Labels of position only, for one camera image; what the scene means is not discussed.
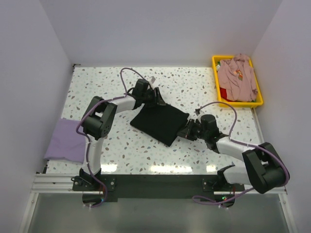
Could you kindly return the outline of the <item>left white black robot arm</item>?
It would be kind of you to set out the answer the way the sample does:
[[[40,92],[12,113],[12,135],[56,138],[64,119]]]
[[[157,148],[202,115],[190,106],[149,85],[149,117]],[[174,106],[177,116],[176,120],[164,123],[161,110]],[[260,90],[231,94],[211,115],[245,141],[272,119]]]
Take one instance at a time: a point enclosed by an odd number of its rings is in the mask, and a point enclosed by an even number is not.
[[[152,83],[138,79],[136,85],[125,92],[123,96],[105,100],[94,96],[76,128],[79,135],[86,137],[86,152],[84,163],[79,175],[84,178],[84,186],[89,190],[100,187],[101,152],[104,138],[109,134],[115,115],[124,111],[132,111],[140,106],[164,106],[158,87]]]

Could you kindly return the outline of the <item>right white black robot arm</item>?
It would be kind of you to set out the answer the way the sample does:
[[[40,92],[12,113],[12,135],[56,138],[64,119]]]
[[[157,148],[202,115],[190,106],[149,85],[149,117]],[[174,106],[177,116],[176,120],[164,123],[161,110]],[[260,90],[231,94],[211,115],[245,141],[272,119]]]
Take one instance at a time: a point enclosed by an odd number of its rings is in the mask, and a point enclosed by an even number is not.
[[[264,194],[286,185],[290,179],[287,168],[270,143],[250,145],[235,141],[219,130],[213,115],[189,120],[177,135],[191,141],[204,140],[211,151],[244,162],[243,166],[229,165],[217,171],[213,186],[223,191],[234,184],[245,184]]]

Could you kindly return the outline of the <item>black t shirt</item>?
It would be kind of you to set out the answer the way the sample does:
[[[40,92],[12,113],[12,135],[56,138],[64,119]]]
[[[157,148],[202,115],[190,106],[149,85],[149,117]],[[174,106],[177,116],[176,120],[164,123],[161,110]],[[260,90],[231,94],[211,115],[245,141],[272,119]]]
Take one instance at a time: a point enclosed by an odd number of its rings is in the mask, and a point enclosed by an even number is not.
[[[177,138],[177,132],[188,122],[188,117],[188,113],[169,104],[144,106],[130,125],[169,147]]]

